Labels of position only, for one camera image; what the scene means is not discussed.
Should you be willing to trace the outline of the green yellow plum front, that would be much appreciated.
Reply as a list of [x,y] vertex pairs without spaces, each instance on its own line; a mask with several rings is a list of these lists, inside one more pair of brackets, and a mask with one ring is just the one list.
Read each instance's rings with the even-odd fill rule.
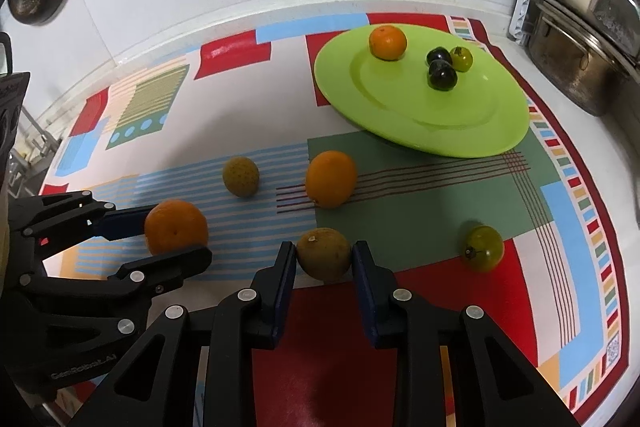
[[487,273],[498,267],[504,256],[501,235],[488,225],[477,225],[465,235],[462,259],[476,271]]

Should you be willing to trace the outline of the brown longan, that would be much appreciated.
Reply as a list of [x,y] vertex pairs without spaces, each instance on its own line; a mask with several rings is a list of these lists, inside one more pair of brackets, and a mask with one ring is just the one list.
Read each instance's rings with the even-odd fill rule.
[[222,181],[226,189],[236,197],[252,197],[259,188],[259,170],[248,157],[231,157],[222,168]]
[[313,279],[333,283],[349,269],[352,246],[346,237],[331,228],[306,232],[296,245],[298,263]]

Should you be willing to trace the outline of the large orange front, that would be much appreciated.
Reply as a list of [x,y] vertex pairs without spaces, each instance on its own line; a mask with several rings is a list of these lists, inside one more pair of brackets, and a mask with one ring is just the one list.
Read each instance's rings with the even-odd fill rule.
[[352,196],[358,181],[356,162],[339,150],[326,150],[309,164],[305,190],[314,205],[332,209]]

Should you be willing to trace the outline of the dark purple plum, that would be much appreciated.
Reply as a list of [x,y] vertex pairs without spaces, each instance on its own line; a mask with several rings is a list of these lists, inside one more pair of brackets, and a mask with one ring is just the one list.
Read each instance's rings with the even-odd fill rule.
[[428,65],[428,82],[438,91],[450,91],[457,86],[458,75],[445,60],[434,60]]

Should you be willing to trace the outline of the small orange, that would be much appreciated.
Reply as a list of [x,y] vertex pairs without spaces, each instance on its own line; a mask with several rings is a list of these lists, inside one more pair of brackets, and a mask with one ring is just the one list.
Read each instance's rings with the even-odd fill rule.
[[407,49],[407,37],[393,25],[376,26],[369,35],[369,50],[380,60],[398,61]]

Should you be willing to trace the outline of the colourful patterned table mat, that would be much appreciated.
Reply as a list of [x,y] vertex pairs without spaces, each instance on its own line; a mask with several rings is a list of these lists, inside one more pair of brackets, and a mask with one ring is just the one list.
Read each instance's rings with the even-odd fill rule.
[[[461,159],[353,126],[317,92],[311,69],[343,29],[370,22],[431,27],[488,51],[525,89],[525,138],[506,153]],[[310,162],[326,150],[358,170],[354,193],[332,209],[305,190]],[[252,197],[222,181],[236,156],[259,170]],[[639,236],[623,135],[567,101],[478,20],[359,14],[320,27],[212,28],[168,43],[81,95],[41,190],[83,188],[120,208],[183,199],[203,211],[213,263],[175,293],[192,309],[247,284],[282,242],[328,227],[366,241],[432,303],[483,307],[588,426],[614,416],[637,376],[624,264]],[[487,273],[461,257],[477,225],[503,239],[503,259]]]

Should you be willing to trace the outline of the green plate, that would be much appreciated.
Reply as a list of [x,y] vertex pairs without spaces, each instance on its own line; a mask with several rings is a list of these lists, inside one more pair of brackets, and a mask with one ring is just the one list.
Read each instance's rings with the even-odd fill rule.
[[[353,124],[399,145],[440,156],[480,158],[511,150],[528,130],[523,89],[489,52],[448,32],[402,24],[408,46],[397,61],[369,48],[372,27],[342,32],[318,52],[314,78],[332,107]],[[425,57],[463,46],[472,67],[449,91],[428,82]]]

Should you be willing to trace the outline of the steel cooking pot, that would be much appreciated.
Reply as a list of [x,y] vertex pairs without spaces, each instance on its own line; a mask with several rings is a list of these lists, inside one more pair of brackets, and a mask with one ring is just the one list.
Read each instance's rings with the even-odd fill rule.
[[533,0],[537,13],[527,51],[567,98],[593,116],[604,115],[629,79],[604,43],[551,3]]

